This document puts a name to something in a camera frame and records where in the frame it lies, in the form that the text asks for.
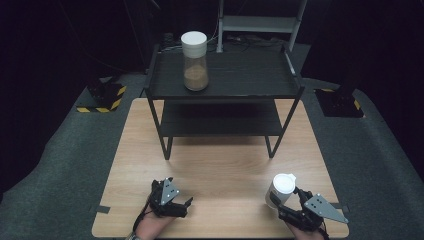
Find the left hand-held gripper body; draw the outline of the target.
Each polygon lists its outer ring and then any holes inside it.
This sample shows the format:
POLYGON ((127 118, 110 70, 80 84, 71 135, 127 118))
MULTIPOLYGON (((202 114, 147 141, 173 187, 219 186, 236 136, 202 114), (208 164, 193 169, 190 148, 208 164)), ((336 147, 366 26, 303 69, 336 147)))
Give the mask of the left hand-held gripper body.
POLYGON ((183 204, 173 202, 174 198, 180 193, 180 191, 172 183, 172 181, 172 177, 165 178, 161 181, 152 181, 148 204, 153 213, 158 217, 176 217, 174 208, 183 206, 183 204))

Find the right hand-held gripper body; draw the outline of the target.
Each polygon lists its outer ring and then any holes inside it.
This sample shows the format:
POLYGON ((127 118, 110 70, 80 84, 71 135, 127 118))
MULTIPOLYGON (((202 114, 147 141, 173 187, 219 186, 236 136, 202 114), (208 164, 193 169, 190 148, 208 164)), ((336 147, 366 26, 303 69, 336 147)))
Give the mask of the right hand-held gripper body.
POLYGON ((318 230, 325 219, 344 224, 349 222, 349 220, 334 208, 321 194, 313 195, 310 191, 304 190, 303 194, 304 199, 299 199, 301 205, 300 210, 291 209, 281 203, 278 207, 278 216, 281 220, 303 231, 318 230))

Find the glass jar with brown powder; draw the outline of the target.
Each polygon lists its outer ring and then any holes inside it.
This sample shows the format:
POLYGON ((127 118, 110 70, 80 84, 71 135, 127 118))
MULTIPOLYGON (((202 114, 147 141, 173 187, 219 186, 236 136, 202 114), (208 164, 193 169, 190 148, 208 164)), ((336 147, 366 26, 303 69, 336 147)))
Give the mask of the glass jar with brown powder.
POLYGON ((207 36, 199 31, 189 31, 181 36, 184 56, 184 85, 191 91, 201 91, 208 85, 206 64, 207 36))

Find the black metal shelf rack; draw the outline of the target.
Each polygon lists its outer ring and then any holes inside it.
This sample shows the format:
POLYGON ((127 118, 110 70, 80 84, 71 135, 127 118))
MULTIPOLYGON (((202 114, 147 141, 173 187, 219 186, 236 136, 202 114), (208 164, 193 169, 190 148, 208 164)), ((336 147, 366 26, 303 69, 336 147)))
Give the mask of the black metal shelf rack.
POLYGON ((166 159, 175 137, 262 136, 276 154, 304 91, 287 50, 210 53, 198 92, 184 86, 183 65, 155 48, 143 89, 166 159))

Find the person's right hand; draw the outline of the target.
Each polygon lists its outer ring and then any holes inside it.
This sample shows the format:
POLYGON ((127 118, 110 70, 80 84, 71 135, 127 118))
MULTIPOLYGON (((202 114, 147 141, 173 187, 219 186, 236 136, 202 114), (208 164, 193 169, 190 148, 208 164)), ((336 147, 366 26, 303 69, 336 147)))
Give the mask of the person's right hand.
POLYGON ((319 231, 302 231, 289 223, 287 223, 287 227, 294 235, 295 240, 325 240, 324 236, 319 231))

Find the person's left hand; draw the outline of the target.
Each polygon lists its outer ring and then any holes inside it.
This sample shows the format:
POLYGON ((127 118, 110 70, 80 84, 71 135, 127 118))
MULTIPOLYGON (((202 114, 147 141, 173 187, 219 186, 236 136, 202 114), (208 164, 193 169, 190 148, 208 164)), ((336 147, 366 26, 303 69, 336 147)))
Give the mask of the person's left hand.
POLYGON ((155 240, 174 220, 175 217, 147 214, 136 227, 135 235, 141 240, 155 240))

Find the yellow-black striped stand base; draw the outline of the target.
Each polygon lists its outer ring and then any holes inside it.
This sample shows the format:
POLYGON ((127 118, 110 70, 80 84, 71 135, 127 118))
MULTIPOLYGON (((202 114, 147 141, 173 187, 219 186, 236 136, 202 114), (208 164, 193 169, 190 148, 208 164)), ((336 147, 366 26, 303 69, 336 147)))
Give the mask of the yellow-black striped stand base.
POLYGON ((109 113, 121 103, 126 87, 122 84, 101 84, 97 88, 85 89, 76 102, 80 113, 109 113))
POLYGON ((326 117, 362 118, 364 113, 353 96, 343 97, 333 89, 315 89, 323 114, 326 117))

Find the grey metal stand frame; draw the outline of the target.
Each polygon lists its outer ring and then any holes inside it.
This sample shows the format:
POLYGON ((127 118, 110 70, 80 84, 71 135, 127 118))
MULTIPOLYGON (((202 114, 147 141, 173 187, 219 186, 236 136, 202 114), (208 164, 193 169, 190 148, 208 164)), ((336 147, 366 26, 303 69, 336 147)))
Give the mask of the grey metal stand frame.
POLYGON ((232 16, 224 14, 225 0, 219 0, 218 40, 216 52, 223 52, 224 32, 287 33, 290 35, 288 49, 293 50, 308 0, 299 0, 295 17, 232 16))

